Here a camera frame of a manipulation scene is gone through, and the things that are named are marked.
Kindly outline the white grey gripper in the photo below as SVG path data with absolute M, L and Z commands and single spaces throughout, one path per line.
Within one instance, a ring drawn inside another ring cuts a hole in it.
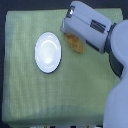
M 62 20 L 60 30 L 71 33 L 100 53 L 104 53 L 105 42 L 112 22 L 83 2 L 73 1 Z

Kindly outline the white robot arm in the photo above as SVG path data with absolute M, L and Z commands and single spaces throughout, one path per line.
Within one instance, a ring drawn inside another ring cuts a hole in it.
M 128 128 L 128 20 L 112 23 L 85 3 L 73 1 L 60 30 L 109 54 L 110 66 L 120 81 L 107 97 L 103 128 Z

